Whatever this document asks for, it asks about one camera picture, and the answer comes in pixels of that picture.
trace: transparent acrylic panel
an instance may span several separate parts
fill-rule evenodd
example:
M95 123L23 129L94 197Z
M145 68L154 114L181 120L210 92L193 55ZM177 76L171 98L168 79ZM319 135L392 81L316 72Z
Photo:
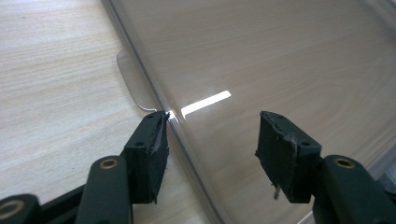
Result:
M128 49L123 49L117 55L117 64L134 102L144 111L157 111L158 105L153 100L153 92L145 77L141 73L136 73L138 69L136 69L134 55Z
M262 110L296 123L322 156L351 157L374 177L395 159L393 1L106 5L161 107L173 112L217 221L297 223L311 210L273 198L254 156Z

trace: metal rivet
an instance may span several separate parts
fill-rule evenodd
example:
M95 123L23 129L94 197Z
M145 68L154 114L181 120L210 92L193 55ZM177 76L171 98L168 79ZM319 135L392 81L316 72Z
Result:
M12 200L0 205L0 220L12 217L22 210L24 201Z
M334 159L335 164L347 168L347 169L352 169L355 167L355 163L353 161L344 159L344 158L336 158Z
M115 160L115 159L107 159L107 160L102 161L100 163L100 167L102 169L107 170L107 169L111 169L113 167L116 167L118 164L119 164L119 162L117 160Z

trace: wooden table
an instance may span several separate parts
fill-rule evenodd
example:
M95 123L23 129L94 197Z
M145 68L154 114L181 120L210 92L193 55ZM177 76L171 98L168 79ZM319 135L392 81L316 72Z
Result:
M0 7L0 198L33 193L46 203L84 184L94 161L119 154L146 113L120 74L123 46L102 2ZM172 153L159 204L134 205L136 223L207 222Z

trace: light wood surface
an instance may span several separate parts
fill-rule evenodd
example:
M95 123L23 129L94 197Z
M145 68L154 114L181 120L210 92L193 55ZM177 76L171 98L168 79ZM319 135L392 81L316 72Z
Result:
M254 157L261 110L295 122L323 156L372 171L394 156L396 41L363 1L113 2L226 223L296 223L311 210L274 201Z
M0 8L0 198L33 193L45 203L82 185L97 159L120 154L146 113L120 75L123 45L101 1ZM174 148L159 204L134 206L136 223L206 222Z

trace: black bracket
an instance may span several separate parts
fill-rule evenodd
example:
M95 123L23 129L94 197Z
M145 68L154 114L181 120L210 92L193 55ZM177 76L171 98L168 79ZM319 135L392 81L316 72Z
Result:
M0 223L133 223L133 203L157 202L169 155L163 111L143 118L120 156L94 162L87 184L39 205L22 194L0 201Z
M321 145L285 117L261 112L256 156L291 203L315 196L317 223L396 223L396 207L366 169L348 157L320 157Z

